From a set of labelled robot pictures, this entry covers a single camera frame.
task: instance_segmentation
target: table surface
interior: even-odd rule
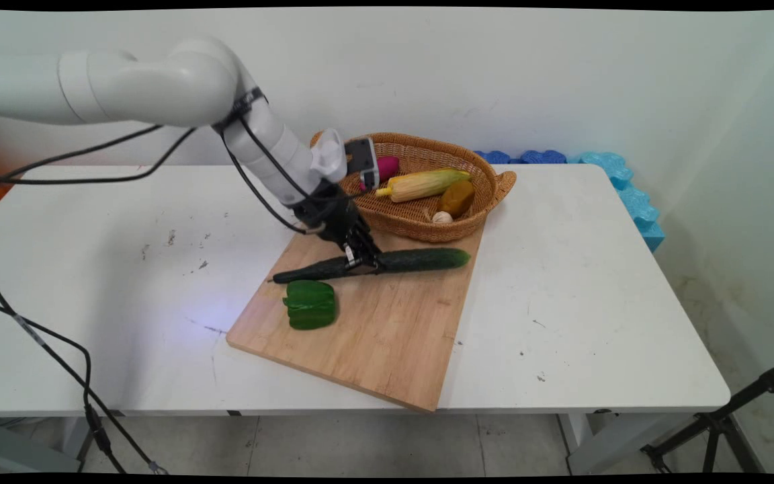
[[[51,166],[28,177],[138,169]],[[486,221],[439,411],[727,403],[604,171],[495,169],[518,181]],[[231,166],[169,166],[127,184],[17,185],[0,202],[0,289],[22,315],[83,344],[92,388],[127,415],[407,411],[225,343],[291,236]],[[45,338],[84,370],[76,350]],[[80,386],[0,313],[0,416],[82,411]]]

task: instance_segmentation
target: black cable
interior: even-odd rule
[[[59,160],[59,159],[65,159],[65,157],[70,156],[76,156],[77,154],[82,153],[90,153],[90,151],[96,151],[98,149],[101,149],[101,147],[110,147],[115,144],[118,144],[125,140],[130,140],[130,138],[135,138],[137,136],[140,136],[142,134],[146,134],[147,132],[154,131],[154,129],[158,129],[160,126],[153,126],[152,128],[148,128],[145,130],[142,130],[141,132],[135,132],[134,134],[127,135],[123,138],[118,138],[117,140],[113,140],[110,142],[107,142],[106,144],[98,147],[91,147],[87,148],[86,150],[82,151],[74,151],[74,153],[68,153],[65,155],[61,155],[59,157],[53,157],[53,159],[46,159],[41,160],[40,162],[31,163],[31,165],[26,165],[22,168],[16,169],[16,171],[10,172],[9,175],[15,175],[19,173],[24,173],[25,171],[29,171],[30,169],[37,168],[37,166],[46,165],[47,163],[52,163],[53,161]],[[110,182],[125,182],[125,181],[132,181],[132,180],[138,180],[140,178],[147,177],[148,175],[152,174],[154,171],[156,171],[157,168],[160,167],[160,165],[163,164],[166,159],[172,154],[172,152],[180,146],[182,142],[190,135],[193,134],[193,131],[196,131],[195,128],[190,128],[185,132],[184,135],[181,135],[180,138],[178,138],[178,141],[175,141],[175,144],[172,144],[172,147],[169,148],[166,153],[163,154],[163,156],[157,161],[151,169],[148,171],[145,171],[145,173],[139,174],[139,175],[133,175],[132,177],[119,177],[119,178],[85,178],[85,179],[76,179],[76,180],[11,180],[8,177],[1,177],[0,183],[15,183],[19,184],[19,182],[41,182],[36,184],[86,184],[86,183],[110,183]],[[101,447],[101,450],[104,451],[104,453],[110,458],[110,462],[113,463],[113,465],[116,467],[116,470],[119,471],[122,474],[126,474],[123,468],[119,465],[118,461],[116,460],[116,457],[112,454],[112,449],[110,447],[110,439],[108,439],[107,435],[105,434],[104,429],[102,428],[101,422],[99,422],[99,418],[97,416],[97,413],[95,410],[91,407],[89,403],[89,395],[95,399],[95,402],[99,405],[101,410],[105,413],[105,415],[110,419],[111,422],[116,426],[116,428],[121,432],[121,434],[125,437],[127,442],[131,444],[131,447],[133,447],[133,450],[135,450],[142,460],[144,460],[147,465],[151,468],[152,471],[155,472],[155,474],[168,474],[165,469],[157,465],[156,462],[153,462],[153,460],[149,459],[147,454],[142,451],[142,448],[136,444],[136,442],[133,440],[131,435],[124,429],[123,426],[121,426],[121,423],[116,419],[116,416],[112,414],[112,412],[107,408],[107,405],[101,401],[101,399],[96,395],[94,391],[91,390],[90,387],[90,379],[91,379],[91,358],[89,356],[88,350],[86,350],[81,344],[78,344],[77,342],[71,340],[70,338],[67,338],[65,336],[62,336],[61,334],[55,333],[55,331],[47,329],[43,327],[42,325],[39,325],[35,323],[34,321],[31,321],[31,319],[27,319],[22,317],[21,315],[18,315],[15,310],[13,310],[13,307],[11,307],[8,303],[8,301],[5,300],[4,296],[2,295],[0,291],[0,312],[5,313],[6,315],[12,316],[16,321],[24,325],[24,329],[30,335],[35,338],[35,341],[40,344],[40,346],[46,350],[46,352],[52,356],[53,359],[58,362],[62,368],[65,369],[71,376],[83,387],[83,403],[85,405],[86,410],[86,417],[89,419],[89,427],[92,429],[92,433],[95,435],[95,441],[98,443],[98,446]],[[45,341],[40,339],[40,337],[37,337],[33,331],[28,329],[28,327],[33,327],[38,329],[39,331],[43,331],[43,333],[46,333],[52,337],[55,337],[56,339],[61,340],[62,342],[68,343],[71,346],[77,348],[80,350],[80,352],[83,353],[83,356],[86,361],[86,377],[85,380],[83,380],[79,374],[77,374],[76,371],[71,368],[71,365],[68,365],[67,362],[64,361],[64,359],[61,358],[61,356],[58,355],[58,353],[53,350],[49,344],[47,344]]]
[[[251,181],[249,181],[247,174],[243,171],[243,168],[241,168],[241,164],[237,161],[237,158],[234,157],[234,155],[231,153],[230,150],[228,150],[228,146],[227,144],[225,144],[225,136],[222,133],[220,134],[220,140],[223,140],[223,146],[225,147],[226,152],[228,153],[228,157],[230,157],[231,162],[234,165],[234,168],[237,168],[237,172],[241,175],[241,178],[243,178],[243,181],[245,181],[249,189],[253,191],[253,195],[255,195],[255,198],[258,198],[259,202],[261,202],[261,204],[265,206],[267,211],[270,212],[271,215],[273,215],[273,217],[276,218],[276,220],[279,220],[284,226],[288,227],[294,232],[305,234],[306,231],[304,229],[299,229],[298,227],[293,226],[291,223],[288,222],[288,220],[286,220],[285,218],[282,218],[280,214],[277,214],[277,212],[273,210],[273,207],[270,206],[269,203],[267,203],[267,200],[265,200],[263,196],[261,196],[261,193],[259,193],[259,190],[256,190],[255,186],[253,186]]]
[[[9,184],[15,184],[15,185],[76,185],[76,184],[111,184],[111,183],[117,183],[117,182],[132,182],[134,180],[139,180],[141,178],[148,177],[148,175],[154,173],[154,171],[157,170],[157,168],[160,168],[160,166],[166,162],[166,159],[172,154],[173,151],[176,150],[178,146],[180,146],[181,143],[184,142],[184,140],[187,140],[187,137],[191,134],[193,134],[193,131],[196,131],[196,128],[190,128],[187,129],[187,132],[184,132],[184,134],[181,135],[181,137],[178,138],[175,143],[172,144],[171,147],[169,147],[169,150],[166,150],[166,153],[163,154],[163,156],[157,160],[154,165],[151,165],[151,168],[148,169],[148,171],[139,173],[138,175],[130,175],[130,177],[114,177],[114,178],[73,178],[73,179],[65,179],[65,180],[24,180],[24,179],[13,179],[13,178],[6,178],[6,177],[0,177],[0,183],[9,183]]]
[[[249,124],[247,124],[246,120],[243,119],[243,116],[239,116],[239,120],[241,120],[241,124],[243,125],[243,128],[247,130],[247,134],[249,134],[249,137],[255,141],[256,146],[258,146],[261,149],[262,153],[265,153],[265,156],[267,156],[267,159],[273,163],[273,166],[279,171],[280,175],[283,175],[283,178],[288,181],[289,184],[294,187],[295,190],[298,191],[298,193],[302,196],[304,196],[305,199],[311,201],[311,202],[337,202],[340,200],[352,200],[354,198],[357,198],[359,196],[366,195],[367,193],[371,192],[371,190],[363,190],[360,193],[355,193],[354,195],[344,195],[344,196],[329,196],[322,198],[320,196],[311,196],[310,194],[306,193],[304,189],[300,187],[300,185],[297,184],[296,181],[292,179],[292,177],[289,176],[288,172],[280,165],[279,162],[277,162],[277,159],[273,157],[273,154],[271,154],[271,151],[267,149],[264,145],[261,144],[261,140],[259,140],[252,129],[249,129]]]
[[[9,315],[9,316],[12,316],[12,317],[16,315],[16,312],[9,305],[8,301],[6,301],[4,299],[4,297],[3,297],[1,292],[0,292],[0,303],[2,303],[2,305],[3,305],[3,307],[0,307],[0,312],[5,313],[6,315]],[[144,453],[144,451],[142,451],[142,448],[139,447],[139,445],[136,443],[136,441],[133,440],[133,437],[131,437],[131,435],[124,429],[124,427],[121,426],[121,423],[116,419],[116,416],[114,416],[113,413],[110,411],[110,409],[107,408],[107,405],[105,405],[103,403],[101,398],[99,398],[99,396],[97,396],[97,393],[95,393],[90,388],[88,380],[89,380],[89,377],[90,377],[90,371],[91,371],[91,366],[90,365],[91,365],[91,362],[90,362],[90,356],[89,356],[88,350],[86,350],[85,348],[83,348],[83,346],[80,346],[80,344],[74,342],[73,340],[70,340],[67,337],[62,336],[61,334],[55,333],[55,331],[53,331],[53,330],[47,329],[47,328],[43,327],[42,325],[39,325],[39,324],[35,323],[34,321],[31,321],[31,319],[24,318],[22,316],[20,318],[27,325],[30,325],[30,327],[37,328],[40,331],[43,331],[44,333],[49,334],[52,337],[58,338],[58,339],[64,341],[65,343],[71,344],[72,346],[76,347],[78,350],[80,350],[83,353],[83,355],[86,358],[86,370],[87,370],[86,380],[83,380],[83,378],[80,377],[79,374],[77,374],[77,372],[73,370],[73,368],[71,368],[71,365],[68,365],[67,362],[65,362],[64,359],[62,359],[61,356],[59,356],[58,353],[55,352],[55,350],[53,350],[48,344],[46,344],[46,342],[41,344],[41,347],[44,350],[46,350],[46,353],[49,354],[50,356],[52,356],[52,358],[54,360],[56,360],[56,362],[58,362],[58,364],[60,364],[62,366],[62,368],[65,369],[65,371],[67,371],[69,374],[71,374],[71,376],[74,378],[74,380],[76,380],[77,383],[79,383],[83,387],[83,390],[87,391],[87,393],[89,393],[89,395],[91,395],[91,397],[93,399],[95,399],[95,402],[98,404],[98,407],[101,408],[101,410],[105,413],[105,416],[107,416],[108,419],[110,419],[110,421],[113,423],[113,425],[116,426],[116,428],[119,430],[119,432],[121,432],[121,435],[124,436],[124,438],[127,440],[127,442],[129,444],[131,444],[131,447],[133,447],[133,450],[135,450],[137,452],[137,454],[139,454],[139,456],[142,457],[142,460],[144,460],[145,463],[147,463],[149,467],[156,466],[156,463],[154,463],[151,459],[148,458],[148,456]],[[99,420],[96,419],[96,413],[94,412],[94,409],[92,409],[90,407],[90,404],[88,404],[87,402],[86,402],[86,414],[87,414],[87,419],[89,419],[89,422],[92,421],[92,417],[90,417],[90,415],[94,414],[94,416],[95,416],[94,421],[98,422],[98,423],[96,423],[94,426],[92,426],[92,433],[93,434],[98,434],[99,433],[99,439],[101,439],[101,441],[105,441],[104,453],[107,454],[107,455],[111,454],[112,451],[110,450],[110,447],[108,447],[108,445],[109,445],[108,444],[108,438],[105,436],[105,431],[102,429],[101,426],[99,426]]]
[[[124,471],[124,468],[121,467],[121,465],[118,463],[118,459],[116,459],[116,456],[113,456],[112,453],[107,454],[107,457],[110,459],[110,462],[113,463],[113,467],[116,468],[116,471],[119,471],[119,474],[127,474],[126,471]]]
[[[39,166],[49,165],[49,163],[54,163],[57,161],[61,161],[63,159],[68,159],[69,157],[76,157],[76,156],[80,156],[88,153],[94,153],[94,151],[102,150],[104,148],[114,147],[119,143],[123,143],[127,140],[132,140],[133,138],[138,138],[143,134],[148,134],[149,132],[157,131],[157,129],[160,129],[162,127],[163,125],[156,124],[154,126],[151,126],[150,128],[145,128],[137,132],[131,132],[131,134],[127,134],[120,138],[116,138],[115,140],[111,140],[99,145],[95,145],[94,147],[85,148],[83,150],[71,151],[70,153],[65,153],[54,157],[49,157],[48,159],[43,159],[34,163],[30,163],[29,165],[25,165],[20,168],[14,169],[13,171],[9,171],[8,173],[2,175],[2,178],[13,178],[16,175],[25,173],[26,171],[29,171],[30,169],[33,169],[33,168],[37,168]],[[0,181],[0,184],[4,184],[4,183],[9,183],[9,181]]]

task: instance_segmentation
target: foam block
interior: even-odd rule
[[[510,163],[510,165],[529,165],[529,163],[534,165],[537,163],[590,163],[598,165],[605,170],[605,174],[614,185],[617,195],[626,206],[626,210],[629,211],[629,216],[632,217],[635,227],[641,233],[650,251],[658,249],[664,240],[664,232],[656,223],[658,209],[650,205],[650,196],[647,193],[632,185],[634,174],[631,169],[626,168],[626,160],[617,153],[587,151],[577,157],[571,157],[571,159],[567,159],[562,153],[557,153],[554,150],[547,150],[543,153],[528,150],[522,153],[520,159],[510,159],[509,155],[503,151],[491,151],[490,153],[474,151],[474,153],[484,157],[492,165],[503,165],[504,163]]]
[[[626,185],[623,190],[617,190],[617,195],[629,210],[629,216],[635,221],[635,226],[639,231],[648,230],[653,227],[658,218],[658,209],[650,205],[650,196],[636,189],[632,183]]]
[[[661,227],[657,223],[654,223],[649,229],[641,231],[641,236],[651,252],[655,252],[658,249],[658,245],[664,240],[664,232],[661,231]]]
[[[547,150],[543,153],[535,150],[525,151],[521,156],[521,161],[528,163],[529,165],[540,165],[545,163],[546,165],[559,165],[566,162],[566,157],[562,153],[557,153],[554,150]]]
[[[593,151],[587,151],[586,153],[581,153],[577,159],[572,160],[572,163],[590,163],[591,165],[601,166],[611,180],[611,184],[617,190],[625,189],[626,184],[635,175],[631,169],[626,168],[626,160],[617,153],[594,153]]]
[[[489,165],[508,165],[510,156],[503,151],[489,151],[489,153],[485,153],[484,151],[474,151],[474,153],[480,155],[488,161]]]

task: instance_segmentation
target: table leg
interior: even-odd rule
[[[569,468],[573,475],[597,474],[688,419],[691,413],[621,414],[578,448],[570,448]]]
[[[64,418],[64,441],[62,441],[62,453],[74,459],[83,460],[83,450],[89,443],[91,429],[89,421],[85,417]]]
[[[13,472],[77,472],[80,462],[0,427],[0,467]]]
[[[590,428],[590,422],[584,413],[560,413],[557,415],[560,420],[563,438],[566,439],[566,446],[569,453],[578,450],[584,441],[593,438],[593,430]]]

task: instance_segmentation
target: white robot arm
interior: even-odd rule
[[[159,62],[140,62],[122,51],[0,55],[0,116],[62,125],[139,120],[212,126],[283,205],[311,229],[322,227],[319,237],[347,253],[350,246],[351,254],[365,251],[371,240],[356,205],[337,183],[347,172],[360,171],[365,186],[378,186],[372,141],[348,145],[352,163],[354,157],[363,160],[351,169],[347,145],[333,129],[311,150],[305,147],[273,115],[237,55],[213,37],[184,40]]]

